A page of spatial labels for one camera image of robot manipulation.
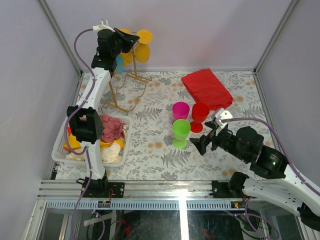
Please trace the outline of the red plastic wine glass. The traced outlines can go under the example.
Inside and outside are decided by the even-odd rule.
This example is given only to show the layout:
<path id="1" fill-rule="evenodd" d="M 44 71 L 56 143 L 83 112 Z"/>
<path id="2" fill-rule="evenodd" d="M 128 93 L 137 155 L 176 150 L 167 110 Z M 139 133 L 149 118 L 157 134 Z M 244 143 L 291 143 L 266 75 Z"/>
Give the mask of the red plastic wine glass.
<path id="1" fill-rule="evenodd" d="M 203 130 L 203 122 L 210 113 L 209 107 L 202 102 L 195 103 L 192 107 L 190 130 L 193 133 L 200 133 Z"/>

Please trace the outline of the green plastic wine glass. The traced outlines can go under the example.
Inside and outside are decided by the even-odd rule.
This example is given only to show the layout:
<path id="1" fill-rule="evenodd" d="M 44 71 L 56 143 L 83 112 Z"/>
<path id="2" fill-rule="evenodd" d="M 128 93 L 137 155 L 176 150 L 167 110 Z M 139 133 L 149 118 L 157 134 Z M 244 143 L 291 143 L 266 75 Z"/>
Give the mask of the green plastic wine glass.
<path id="1" fill-rule="evenodd" d="M 177 119 L 172 124 L 172 144 L 177 149 L 183 149 L 187 145 L 187 137 L 191 131 L 190 123 L 185 119 Z"/>

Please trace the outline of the magenta plastic wine glass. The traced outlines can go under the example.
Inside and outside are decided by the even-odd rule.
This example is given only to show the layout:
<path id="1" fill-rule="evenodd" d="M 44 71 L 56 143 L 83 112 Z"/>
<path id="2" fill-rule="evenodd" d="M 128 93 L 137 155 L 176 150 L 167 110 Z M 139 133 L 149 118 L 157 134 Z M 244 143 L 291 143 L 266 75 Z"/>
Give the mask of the magenta plastic wine glass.
<path id="1" fill-rule="evenodd" d="M 189 116 L 189 112 L 190 107 L 186 102 L 179 101 L 172 106 L 172 116 L 175 121 L 179 119 L 186 120 Z"/>

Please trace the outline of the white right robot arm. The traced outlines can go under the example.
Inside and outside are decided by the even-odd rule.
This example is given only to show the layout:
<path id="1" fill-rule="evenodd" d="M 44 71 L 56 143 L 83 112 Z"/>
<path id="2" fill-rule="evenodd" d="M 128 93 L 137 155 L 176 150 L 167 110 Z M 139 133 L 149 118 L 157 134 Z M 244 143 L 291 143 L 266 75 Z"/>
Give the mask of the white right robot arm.
<path id="1" fill-rule="evenodd" d="M 250 126 L 233 133 L 228 125 L 219 126 L 216 120 L 206 122 L 211 132 L 191 138 L 201 155 L 212 145 L 236 157 L 262 181 L 236 171 L 227 184 L 233 197 L 249 196 L 281 207 L 299 217 L 309 228 L 320 229 L 320 188 L 300 173 L 280 151 L 264 144 L 264 137 Z"/>

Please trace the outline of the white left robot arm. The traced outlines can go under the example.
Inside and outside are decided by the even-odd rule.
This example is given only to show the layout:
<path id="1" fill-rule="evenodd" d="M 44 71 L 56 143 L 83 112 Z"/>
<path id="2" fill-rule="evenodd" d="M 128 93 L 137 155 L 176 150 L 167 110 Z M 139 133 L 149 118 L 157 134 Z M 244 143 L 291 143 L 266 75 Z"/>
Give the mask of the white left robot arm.
<path id="1" fill-rule="evenodd" d="M 91 28 L 97 33 L 97 48 L 88 70 L 91 73 L 89 85 L 75 106 L 67 108 L 65 127 L 80 143 L 86 164 L 86 177 L 83 179 L 82 198 L 123 198 L 125 184 L 108 182 L 103 166 L 100 139 L 103 122 L 98 114 L 98 106 L 106 85 L 110 82 L 116 68 L 116 58 L 120 53 L 129 53 L 139 41 L 136 34 L 125 33 L 117 28 Z"/>

